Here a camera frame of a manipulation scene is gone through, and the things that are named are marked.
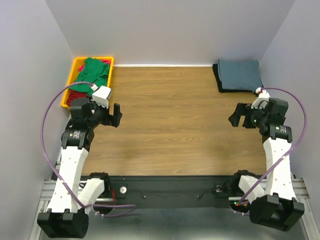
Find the green t shirt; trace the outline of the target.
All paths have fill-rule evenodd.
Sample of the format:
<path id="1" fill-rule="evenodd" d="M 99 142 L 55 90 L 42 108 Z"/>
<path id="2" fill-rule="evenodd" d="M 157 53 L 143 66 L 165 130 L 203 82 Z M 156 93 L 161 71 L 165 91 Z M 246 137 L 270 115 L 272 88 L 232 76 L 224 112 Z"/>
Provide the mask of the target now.
<path id="1" fill-rule="evenodd" d="M 98 88 L 106 86 L 110 66 L 102 63 L 99 59 L 88 57 L 84 60 L 84 69 L 78 74 L 75 83 L 88 82 L 95 84 Z"/>

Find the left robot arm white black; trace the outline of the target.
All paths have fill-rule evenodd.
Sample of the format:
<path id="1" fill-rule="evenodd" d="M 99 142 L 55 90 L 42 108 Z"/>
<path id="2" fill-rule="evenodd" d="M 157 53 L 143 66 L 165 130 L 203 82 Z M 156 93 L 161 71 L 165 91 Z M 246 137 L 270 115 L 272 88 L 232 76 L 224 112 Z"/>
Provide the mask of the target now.
<path id="1" fill-rule="evenodd" d="M 82 169 L 89 154 L 98 125 L 117 128 L 123 114 L 115 103 L 113 114 L 107 106 L 89 98 L 77 98 L 70 106 L 70 119 L 61 136 L 61 163 L 54 192 L 37 223 L 49 238 L 85 237 L 89 213 L 100 195 L 111 191 L 110 177 L 105 172 L 91 173 L 79 191 Z"/>

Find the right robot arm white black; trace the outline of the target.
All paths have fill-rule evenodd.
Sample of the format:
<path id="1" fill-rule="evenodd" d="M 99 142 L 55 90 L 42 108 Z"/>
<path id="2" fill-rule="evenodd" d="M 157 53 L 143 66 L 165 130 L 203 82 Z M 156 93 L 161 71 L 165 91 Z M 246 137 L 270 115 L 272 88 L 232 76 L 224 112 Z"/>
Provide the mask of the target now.
<path id="1" fill-rule="evenodd" d="M 228 118 L 238 127 L 259 130 L 266 157 L 266 173 L 257 177 L 238 170 L 231 189 L 242 195 L 237 206 L 248 207 L 252 223 L 283 232 L 289 231 L 303 216 L 305 207 L 297 201 L 291 179 L 290 152 L 293 150 L 292 129 L 285 125 L 289 104 L 278 98 L 263 98 L 253 104 L 239 102 Z"/>

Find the dark red t shirt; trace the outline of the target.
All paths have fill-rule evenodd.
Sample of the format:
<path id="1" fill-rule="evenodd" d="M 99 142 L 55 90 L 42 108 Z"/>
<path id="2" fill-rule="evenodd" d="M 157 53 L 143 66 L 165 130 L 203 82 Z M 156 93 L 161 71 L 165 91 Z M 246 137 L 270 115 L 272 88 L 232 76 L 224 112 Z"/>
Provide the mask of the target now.
<path id="1" fill-rule="evenodd" d="M 71 89 L 69 91 L 69 96 L 66 100 L 66 105 L 68 107 L 70 107 L 73 100 L 78 99 L 78 98 L 86 98 L 86 97 L 87 97 L 87 94 L 85 92 L 78 92 L 78 91 Z"/>

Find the folded blue grey t shirt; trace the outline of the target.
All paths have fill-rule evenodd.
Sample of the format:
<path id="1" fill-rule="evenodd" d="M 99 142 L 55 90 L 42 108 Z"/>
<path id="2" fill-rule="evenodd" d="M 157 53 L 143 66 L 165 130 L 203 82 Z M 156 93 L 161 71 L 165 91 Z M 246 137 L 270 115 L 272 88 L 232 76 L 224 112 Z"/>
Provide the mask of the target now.
<path id="1" fill-rule="evenodd" d="M 258 60 L 230 61 L 219 59 L 217 74 L 225 91 L 254 92 L 262 88 Z"/>

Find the pink t shirt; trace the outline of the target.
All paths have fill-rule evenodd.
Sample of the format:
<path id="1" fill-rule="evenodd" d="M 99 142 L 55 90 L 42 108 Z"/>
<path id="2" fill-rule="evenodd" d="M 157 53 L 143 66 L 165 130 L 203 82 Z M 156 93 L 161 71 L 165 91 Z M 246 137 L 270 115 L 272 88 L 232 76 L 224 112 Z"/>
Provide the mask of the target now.
<path id="1" fill-rule="evenodd" d="M 103 63 L 103 64 L 108 64 L 110 65 L 111 64 L 111 61 L 108 60 L 108 59 L 100 59 L 100 61 Z M 83 69 L 84 69 L 85 65 L 81 65 L 79 68 L 78 68 L 78 72 L 80 73 Z"/>

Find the yellow plastic bin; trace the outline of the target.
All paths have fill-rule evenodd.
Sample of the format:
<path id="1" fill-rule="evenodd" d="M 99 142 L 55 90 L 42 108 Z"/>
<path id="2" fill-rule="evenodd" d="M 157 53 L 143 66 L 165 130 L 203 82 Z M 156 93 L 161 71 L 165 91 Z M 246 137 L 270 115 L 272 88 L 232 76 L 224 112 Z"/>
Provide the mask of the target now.
<path id="1" fill-rule="evenodd" d="M 69 77 L 67 79 L 67 82 L 66 84 L 67 85 L 70 85 L 72 83 L 74 83 L 79 75 L 79 71 L 78 71 L 78 68 L 82 65 L 85 64 L 85 59 L 88 58 L 89 56 L 80 56 L 80 57 L 76 57 L 74 60 L 73 60 L 73 63 L 72 63 L 72 67 L 71 67 L 71 70 L 70 70 L 70 74 L 69 74 Z M 109 70 L 109 74 L 108 74 L 108 78 L 107 78 L 107 82 L 106 82 L 106 86 L 108 88 L 111 87 L 111 79 L 112 79 L 112 73 L 113 73 L 113 70 L 114 70 L 114 57 L 113 56 L 92 56 L 93 59 L 98 59 L 98 60 L 101 60 L 101 59 L 107 59 L 107 60 L 110 60 L 111 61 L 111 64 L 109 65 L 110 66 L 110 70 Z M 63 92 L 62 94 L 62 99 L 61 99 L 61 106 L 65 109 L 70 109 L 70 107 L 67 106 L 67 98 L 69 97 L 69 94 L 70 94 L 70 90 L 67 89 Z"/>

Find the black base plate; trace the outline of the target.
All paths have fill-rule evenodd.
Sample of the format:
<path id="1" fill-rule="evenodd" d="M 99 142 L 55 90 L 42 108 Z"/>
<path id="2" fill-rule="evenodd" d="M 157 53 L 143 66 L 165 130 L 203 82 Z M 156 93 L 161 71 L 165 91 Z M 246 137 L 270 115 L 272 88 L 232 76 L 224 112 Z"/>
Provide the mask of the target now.
<path id="1" fill-rule="evenodd" d="M 98 198 L 97 210 L 229 208 L 244 195 L 231 175 L 111 176 L 110 183 L 114 192 Z"/>

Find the aluminium rail frame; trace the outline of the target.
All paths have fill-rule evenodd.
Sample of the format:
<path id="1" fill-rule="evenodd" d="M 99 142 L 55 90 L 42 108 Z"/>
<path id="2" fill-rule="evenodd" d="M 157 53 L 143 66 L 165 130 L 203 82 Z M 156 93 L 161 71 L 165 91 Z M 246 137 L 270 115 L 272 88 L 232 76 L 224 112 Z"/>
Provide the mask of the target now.
<path id="1" fill-rule="evenodd" d="M 79 188 L 78 188 L 78 190 L 80 192 L 85 187 L 88 178 L 89 178 L 89 176 L 81 176 Z M 42 206 L 42 210 L 41 210 L 42 213 L 44 213 L 46 211 L 47 208 L 44 208 L 44 206 L 47 207 L 51 198 L 52 198 L 57 179 L 58 178 L 56 176 L 53 178 L 53 180 L 44 181 L 44 183 L 43 183 L 41 194 L 40 194 L 40 202 L 45 202 L 46 205 Z M 320 231 L 317 227 L 317 224 L 315 223 L 313 212 L 312 212 L 310 205 L 309 205 L 309 200 L 308 200 L 309 194 L 307 191 L 307 187 L 304 183 L 304 180 L 302 178 L 294 178 L 293 175 L 291 176 L 291 180 L 292 180 L 292 186 L 293 186 L 294 193 L 296 194 L 296 200 L 299 203 L 302 203 L 304 205 L 304 214 L 302 215 L 302 217 L 300 219 L 302 220 L 302 222 L 304 224 L 304 228 L 306 230 L 307 236 L 310 240 L 319 240 L 320 239 Z M 110 193 L 113 193 L 113 192 L 114 192 L 114 189 L 111 186 Z M 249 214 L 249 209 L 248 209 L 247 205 L 238 206 L 237 205 L 238 201 L 236 201 L 235 205 L 230 206 L 229 208 L 221 208 L 221 209 L 230 209 L 235 214 L 242 214 L 242 215 Z M 97 211 L 110 213 L 112 211 L 112 209 L 116 209 L 116 206 L 117 205 L 115 205 L 115 204 L 113 204 L 111 206 L 106 205 L 105 206 L 107 208 L 106 210 L 97 210 Z M 131 208 L 128 208 L 128 210 L 133 211 L 134 208 L 136 208 L 135 205 L 133 205 Z"/>

